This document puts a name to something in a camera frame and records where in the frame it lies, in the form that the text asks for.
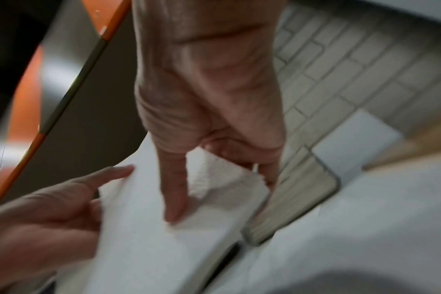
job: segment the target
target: tiled floor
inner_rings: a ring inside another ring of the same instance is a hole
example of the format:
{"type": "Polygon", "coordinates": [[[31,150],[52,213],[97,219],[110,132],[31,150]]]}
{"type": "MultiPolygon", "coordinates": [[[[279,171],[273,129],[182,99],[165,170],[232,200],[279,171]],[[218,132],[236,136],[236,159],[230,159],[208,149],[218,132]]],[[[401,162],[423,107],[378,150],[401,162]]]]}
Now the tiled floor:
{"type": "Polygon", "coordinates": [[[441,24],[353,0],[295,0],[274,50],[295,150],[358,108],[404,134],[441,115],[441,24]]]}

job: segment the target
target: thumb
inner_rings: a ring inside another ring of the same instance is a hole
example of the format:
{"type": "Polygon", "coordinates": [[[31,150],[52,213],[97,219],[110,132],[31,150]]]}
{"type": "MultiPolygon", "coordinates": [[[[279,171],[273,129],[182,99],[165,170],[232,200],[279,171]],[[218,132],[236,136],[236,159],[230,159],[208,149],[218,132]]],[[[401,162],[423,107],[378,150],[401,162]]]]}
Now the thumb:
{"type": "Polygon", "coordinates": [[[166,209],[164,219],[177,222],[188,204],[186,153],[171,153],[157,149],[161,192],[166,209]]]}

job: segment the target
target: human hand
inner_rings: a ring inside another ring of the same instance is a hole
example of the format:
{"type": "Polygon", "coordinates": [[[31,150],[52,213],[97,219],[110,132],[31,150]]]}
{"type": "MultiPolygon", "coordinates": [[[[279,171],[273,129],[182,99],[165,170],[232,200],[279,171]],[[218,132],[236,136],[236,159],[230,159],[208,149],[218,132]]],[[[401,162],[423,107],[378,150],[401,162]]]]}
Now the human hand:
{"type": "Polygon", "coordinates": [[[1,206],[0,287],[92,258],[101,221],[93,195],[133,170],[105,168],[1,206]]]}
{"type": "Polygon", "coordinates": [[[284,0],[134,0],[137,107],[159,159],[166,221],[188,203],[197,146],[273,189],[285,142],[272,42],[284,0]]]}

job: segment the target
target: orange panel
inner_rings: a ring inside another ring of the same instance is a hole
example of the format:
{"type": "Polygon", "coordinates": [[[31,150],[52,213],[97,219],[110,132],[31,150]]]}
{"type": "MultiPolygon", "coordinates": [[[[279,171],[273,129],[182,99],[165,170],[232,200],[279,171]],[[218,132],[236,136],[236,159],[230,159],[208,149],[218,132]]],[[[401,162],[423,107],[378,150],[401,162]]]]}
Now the orange panel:
{"type": "Polygon", "coordinates": [[[101,38],[109,41],[129,11],[131,0],[82,0],[101,38]]]}
{"type": "Polygon", "coordinates": [[[0,169],[0,197],[18,176],[42,141],[38,135],[41,109],[41,62],[39,46],[20,80],[12,102],[6,145],[0,169]]]}

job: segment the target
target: folded white cloth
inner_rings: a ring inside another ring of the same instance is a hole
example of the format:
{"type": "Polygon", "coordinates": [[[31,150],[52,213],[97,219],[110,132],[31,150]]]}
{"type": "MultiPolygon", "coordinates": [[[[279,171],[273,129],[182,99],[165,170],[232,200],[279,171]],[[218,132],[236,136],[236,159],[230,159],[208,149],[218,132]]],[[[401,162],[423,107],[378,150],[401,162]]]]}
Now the folded white cloth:
{"type": "Polygon", "coordinates": [[[100,189],[102,231],[85,293],[196,293],[267,199],[262,177],[197,148],[188,154],[189,215],[170,226],[149,135],[119,165],[127,164],[136,165],[128,179],[100,189]]]}

